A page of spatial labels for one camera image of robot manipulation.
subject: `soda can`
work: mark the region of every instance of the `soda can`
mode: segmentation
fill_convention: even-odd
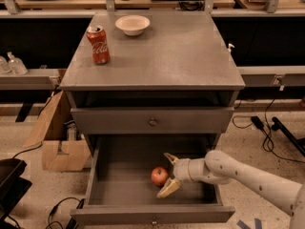
[[[107,46],[106,32],[102,26],[88,27],[86,32],[92,45],[92,59],[95,64],[106,64],[111,60]]]

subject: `drawer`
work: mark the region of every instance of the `drawer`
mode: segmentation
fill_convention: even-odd
[[[234,213],[223,206],[217,186],[184,183],[167,198],[157,198],[151,182],[163,156],[197,158],[206,154],[203,135],[102,135],[95,148],[82,209],[71,210],[80,225],[225,222]]]
[[[71,109],[82,134],[224,133],[233,107],[216,108],[83,108]]]

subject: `red apple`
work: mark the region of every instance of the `red apple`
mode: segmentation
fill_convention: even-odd
[[[166,180],[169,178],[169,172],[167,169],[161,166],[157,166],[152,170],[151,179],[152,183],[156,186],[164,186]]]

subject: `bowl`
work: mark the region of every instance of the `bowl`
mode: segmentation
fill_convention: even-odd
[[[143,33],[150,24],[151,22],[147,17],[140,15],[123,16],[115,22],[115,26],[129,36]]]

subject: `plastic bottle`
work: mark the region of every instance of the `plastic bottle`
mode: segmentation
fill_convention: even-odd
[[[8,57],[10,59],[9,66],[13,73],[25,74],[28,72],[26,66],[23,64],[20,58],[15,57],[13,54],[11,54],[11,52],[8,52]]]
[[[5,59],[3,56],[0,56],[0,73],[9,73],[10,72],[10,66],[7,62],[7,59]]]

